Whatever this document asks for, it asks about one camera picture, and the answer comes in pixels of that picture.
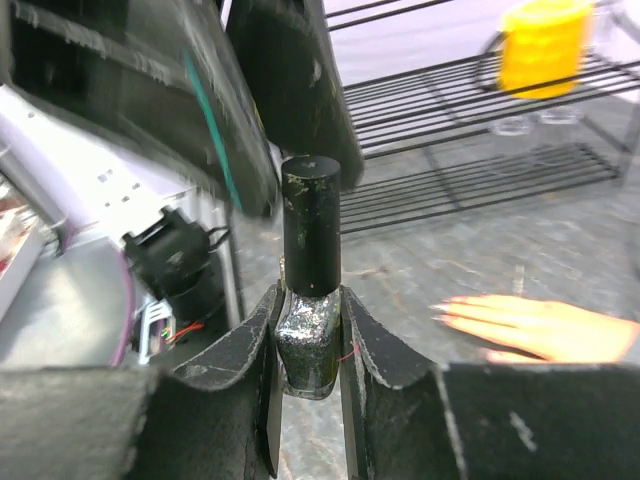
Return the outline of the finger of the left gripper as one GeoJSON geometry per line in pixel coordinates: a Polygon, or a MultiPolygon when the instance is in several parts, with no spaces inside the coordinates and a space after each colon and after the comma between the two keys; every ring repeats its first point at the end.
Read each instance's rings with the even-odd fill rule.
{"type": "Polygon", "coordinates": [[[289,154],[338,161],[341,188],[355,188],[364,159],[323,3],[234,1],[226,33],[270,142],[289,154]]]}
{"type": "Polygon", "coordinates": [[[277,206],[270,146],[212,1],[5,1],[1,78],[247,217],[277,206]]]}

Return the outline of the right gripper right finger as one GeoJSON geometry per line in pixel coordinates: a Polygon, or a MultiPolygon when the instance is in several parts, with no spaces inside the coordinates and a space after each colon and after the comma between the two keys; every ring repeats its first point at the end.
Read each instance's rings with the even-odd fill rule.
{"type": "Polygon", "coordinates": [[[638,477],[637,366],[438,364],[341,297],[351,478],[638,477]]]}

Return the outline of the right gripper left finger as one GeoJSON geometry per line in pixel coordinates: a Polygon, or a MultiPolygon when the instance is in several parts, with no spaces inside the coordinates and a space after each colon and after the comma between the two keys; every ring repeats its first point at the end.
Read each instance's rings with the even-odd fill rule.
{"type": "Polygon", "coordinates": [[[189,361],[1,375],[5,479],[266,479],[281,393],[270,327],[284,294],[189,361]]]}

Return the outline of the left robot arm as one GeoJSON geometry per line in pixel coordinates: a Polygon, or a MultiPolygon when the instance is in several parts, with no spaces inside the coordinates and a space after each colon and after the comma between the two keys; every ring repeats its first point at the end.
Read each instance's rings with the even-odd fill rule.
{"type": "MultiPolygon", "coordinates": [[[[1,79],[228,214],[276,214],[274,149],[337,161],[345,190],[363,172],[320,1],[5,1],[1,79]]],[[[242,321],[236,267],[202,226],[103,155],[69,158],[63,174],[178,328],[242,321]]]]}

